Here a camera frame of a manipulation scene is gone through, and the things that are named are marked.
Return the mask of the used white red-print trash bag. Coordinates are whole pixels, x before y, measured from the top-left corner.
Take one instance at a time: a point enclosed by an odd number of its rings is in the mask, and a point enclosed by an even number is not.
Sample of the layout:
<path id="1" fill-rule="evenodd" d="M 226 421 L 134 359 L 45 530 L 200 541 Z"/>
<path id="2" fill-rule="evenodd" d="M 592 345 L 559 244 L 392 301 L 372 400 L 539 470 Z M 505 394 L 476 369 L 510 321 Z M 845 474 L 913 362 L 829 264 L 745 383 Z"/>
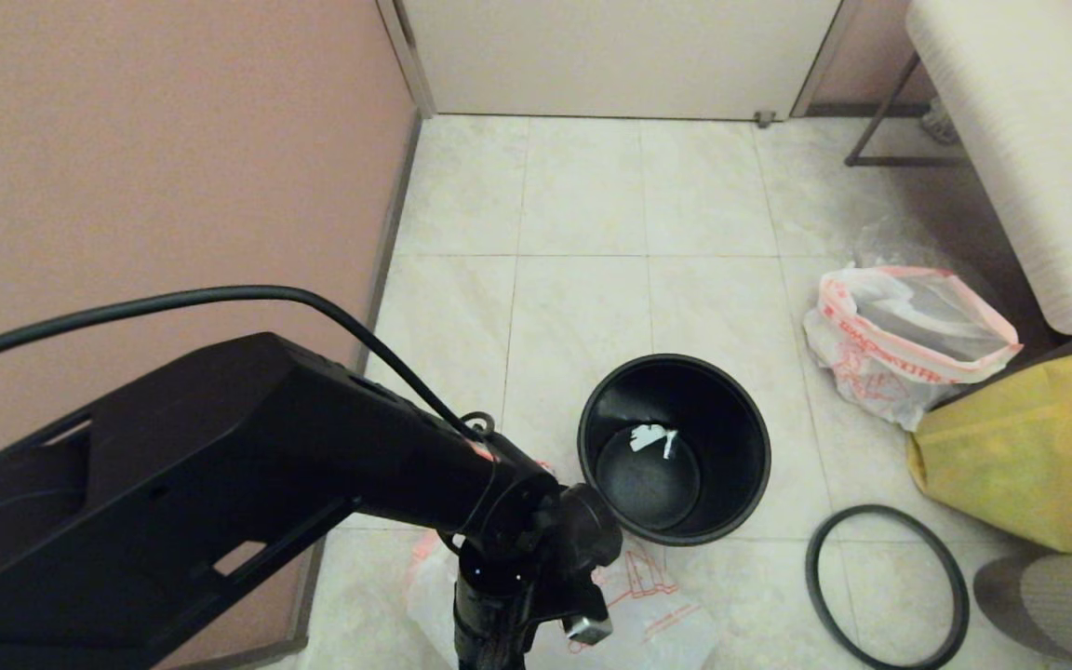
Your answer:
<path id="1" fill-rule="evenodd" d="M 996 376 L 1024 348 L 1012 323 L 940 268 L 828 272 L 801 324 L 838 393 L 907 432 L 940 400 Z"/>

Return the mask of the clear plastic bag dark contents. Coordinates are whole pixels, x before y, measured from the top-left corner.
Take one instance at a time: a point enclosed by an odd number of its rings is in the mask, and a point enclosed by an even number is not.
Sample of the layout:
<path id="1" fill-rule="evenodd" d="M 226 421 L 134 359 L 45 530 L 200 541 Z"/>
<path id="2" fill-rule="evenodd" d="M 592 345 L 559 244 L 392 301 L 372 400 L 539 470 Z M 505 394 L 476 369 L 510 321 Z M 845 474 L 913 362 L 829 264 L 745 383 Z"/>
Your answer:
<path id="1" fill-rule="evenodd" d="M 882 218 L 868 223 L 851 245 L 860 267 L 911 266 L 964 279 L 991 279 L 1010 266 L 1010 254 L 987 234 L 950 221 Z"/>

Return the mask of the small clear plastic item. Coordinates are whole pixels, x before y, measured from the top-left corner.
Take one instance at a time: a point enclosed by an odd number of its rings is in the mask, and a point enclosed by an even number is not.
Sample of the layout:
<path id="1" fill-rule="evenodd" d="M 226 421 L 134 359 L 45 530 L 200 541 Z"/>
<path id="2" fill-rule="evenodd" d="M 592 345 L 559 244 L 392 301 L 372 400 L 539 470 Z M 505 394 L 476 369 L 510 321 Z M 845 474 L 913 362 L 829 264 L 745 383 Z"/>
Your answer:
<path id="1" fill-rule="evenodd" d="M 957 128 L 954 126 L 950 113 L 947 111 L 946 104 L 940 96 L 930 99 L 928 110 L 920 117 L 919 125 L 933 142 L 944 147 L 953 147 L 953 145 L 961 143 Z"/>

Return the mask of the beige door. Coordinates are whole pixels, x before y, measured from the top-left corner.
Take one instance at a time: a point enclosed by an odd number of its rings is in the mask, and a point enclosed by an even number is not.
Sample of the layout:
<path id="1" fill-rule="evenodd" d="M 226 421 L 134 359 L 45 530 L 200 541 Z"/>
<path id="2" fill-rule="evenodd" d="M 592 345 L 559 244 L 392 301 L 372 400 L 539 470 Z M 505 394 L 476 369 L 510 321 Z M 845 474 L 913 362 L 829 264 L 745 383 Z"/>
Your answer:
<path id="1" fill-rule="evenodd" d="M 842 0 L 401 0 L 440 114 L 784 120 Z"/>

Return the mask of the dark metal table frame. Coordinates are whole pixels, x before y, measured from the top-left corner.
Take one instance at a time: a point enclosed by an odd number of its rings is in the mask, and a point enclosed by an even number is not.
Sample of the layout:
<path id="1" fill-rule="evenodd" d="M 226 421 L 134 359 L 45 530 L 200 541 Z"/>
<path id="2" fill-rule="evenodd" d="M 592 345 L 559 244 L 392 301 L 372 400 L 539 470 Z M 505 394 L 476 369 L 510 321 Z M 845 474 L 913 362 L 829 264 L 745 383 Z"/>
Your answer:
<path id="1" fill-rule="evenodd" d="M 864 128 L 859 139 L 852 145 L 851 151 L 843 158 L 843 165 L 848 168 L 952 168 L 964 166 L 969 162 L 969 157 L 965 155 L 866 155 L 864 153 L 878 128 L 881 126 L 885 118 L 889 118 L 894 102 L 905 90 L 907 81 L 911 79 L 919 65 L 920 56 L 914 50 L 902 66 L 890 92 L 878 103 L 875 114 L 872 115 L 869 123 Z"/>

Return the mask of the white paper scrap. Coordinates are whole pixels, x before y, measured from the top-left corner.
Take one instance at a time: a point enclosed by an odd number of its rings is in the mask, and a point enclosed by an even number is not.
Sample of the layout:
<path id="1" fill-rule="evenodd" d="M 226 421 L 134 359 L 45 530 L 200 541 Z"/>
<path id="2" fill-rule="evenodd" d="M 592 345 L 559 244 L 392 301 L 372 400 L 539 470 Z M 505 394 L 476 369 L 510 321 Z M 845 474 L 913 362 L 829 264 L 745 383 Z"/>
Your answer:
<path id="1" fill-rule="evenodd" d="M 639 453 L 647 447 L 661 446 L 664 461 L 672 461 L 678 455 L 678 429 L 667 425 L 643 423 L 635 425 L 629 430 L 628 445 L 634 453 Z"/>

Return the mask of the yellow fabric tote bag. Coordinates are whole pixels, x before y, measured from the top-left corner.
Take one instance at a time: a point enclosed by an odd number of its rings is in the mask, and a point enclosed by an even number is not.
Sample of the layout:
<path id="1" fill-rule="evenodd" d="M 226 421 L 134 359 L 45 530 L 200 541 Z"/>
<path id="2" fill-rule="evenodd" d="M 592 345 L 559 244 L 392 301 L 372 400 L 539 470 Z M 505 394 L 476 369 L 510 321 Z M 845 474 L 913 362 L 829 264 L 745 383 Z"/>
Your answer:
<path id="1" fill-rule="evenodd" d="M 907 467 L 929 498 L 1072 553 L 1072 355 L 924 416 Z"/>

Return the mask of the black round trash bin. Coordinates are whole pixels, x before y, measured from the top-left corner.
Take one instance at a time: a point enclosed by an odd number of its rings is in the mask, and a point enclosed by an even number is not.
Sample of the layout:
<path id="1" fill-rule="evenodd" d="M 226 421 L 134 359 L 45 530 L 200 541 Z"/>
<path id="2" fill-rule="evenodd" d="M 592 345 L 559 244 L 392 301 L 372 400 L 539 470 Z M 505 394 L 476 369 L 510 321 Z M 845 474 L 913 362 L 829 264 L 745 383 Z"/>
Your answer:
<path id="1" fill-rule="evenodd" d="M 678 429 L 678 455 L 634 453 L 635 425 Z M 646 355 L 620 364 L 584 403 L 577 458 L 623 528 L 662 546 L 713 544 L 756 512 L 771 476 L 769 428 L 749 392 L 711 362 Z"/>

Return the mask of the white wood-grain table top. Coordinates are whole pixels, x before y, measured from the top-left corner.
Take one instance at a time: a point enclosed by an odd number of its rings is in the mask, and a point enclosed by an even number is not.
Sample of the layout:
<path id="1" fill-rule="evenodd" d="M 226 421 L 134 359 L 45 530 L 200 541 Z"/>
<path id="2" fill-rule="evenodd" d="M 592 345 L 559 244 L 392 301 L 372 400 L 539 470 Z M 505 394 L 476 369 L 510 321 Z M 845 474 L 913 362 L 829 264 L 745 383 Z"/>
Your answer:
<path id="1" fill-rule="evenodd" d="M 911 0 L 905 27 L 1043 317 L 1072 334 L 1072 0 Z"/>

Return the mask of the white cartoon-print plastic bag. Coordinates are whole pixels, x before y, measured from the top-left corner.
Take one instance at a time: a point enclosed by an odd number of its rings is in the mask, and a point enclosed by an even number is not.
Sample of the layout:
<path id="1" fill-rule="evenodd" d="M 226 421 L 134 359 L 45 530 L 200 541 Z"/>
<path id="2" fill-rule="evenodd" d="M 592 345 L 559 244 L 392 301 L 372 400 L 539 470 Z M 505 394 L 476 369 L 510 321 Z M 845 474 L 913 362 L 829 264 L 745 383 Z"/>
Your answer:
<path id="1" fill-rule="evenodd" d="M 406 613 L 456 669 L 455 584 L 461 548 L 429 534 L 413 550 Z M 646 544 L 623 537 L 620 556 L 592 574 L 613 632 L 596 646 L 571 645 L 557 621 L 536 632 L 525 670 L 701 670 L 716 645 L 714 621 L 682 591 Z"/>

